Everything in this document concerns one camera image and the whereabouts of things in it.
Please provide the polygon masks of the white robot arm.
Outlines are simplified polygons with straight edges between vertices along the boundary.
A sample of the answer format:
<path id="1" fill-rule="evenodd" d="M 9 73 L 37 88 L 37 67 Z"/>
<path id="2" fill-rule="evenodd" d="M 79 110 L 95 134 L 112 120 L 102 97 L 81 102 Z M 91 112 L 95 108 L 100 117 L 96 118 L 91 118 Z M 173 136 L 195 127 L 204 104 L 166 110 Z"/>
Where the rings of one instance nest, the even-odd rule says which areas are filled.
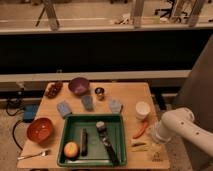
<path id="1" fill-rule="evenodd" d="M 197 126 L 194 120 L 193 112 L 185 107 L 166 111 L 150 126 L 150 136 L 155 143 L 166 144 L 178 134 L 213 157 L 213 133 Z"/>

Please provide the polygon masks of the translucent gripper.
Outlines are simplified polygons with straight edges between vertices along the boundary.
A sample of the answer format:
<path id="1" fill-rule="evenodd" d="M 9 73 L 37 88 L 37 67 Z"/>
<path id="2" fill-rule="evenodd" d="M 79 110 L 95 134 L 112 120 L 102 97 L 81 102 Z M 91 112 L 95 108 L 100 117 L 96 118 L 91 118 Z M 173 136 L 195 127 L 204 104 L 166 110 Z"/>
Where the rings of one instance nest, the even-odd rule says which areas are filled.
<path id="1" fill-rule="evenodd" d="M 162 144 L 164 142 L 164 140 L 162 139 L 162 137 L 159 134 L 159 123 L 158 122 L 152 124 L 148 128 L 148 130 L 149 130 L 149 136 L 152 138 L 152 140 L 155 143 Z"/>

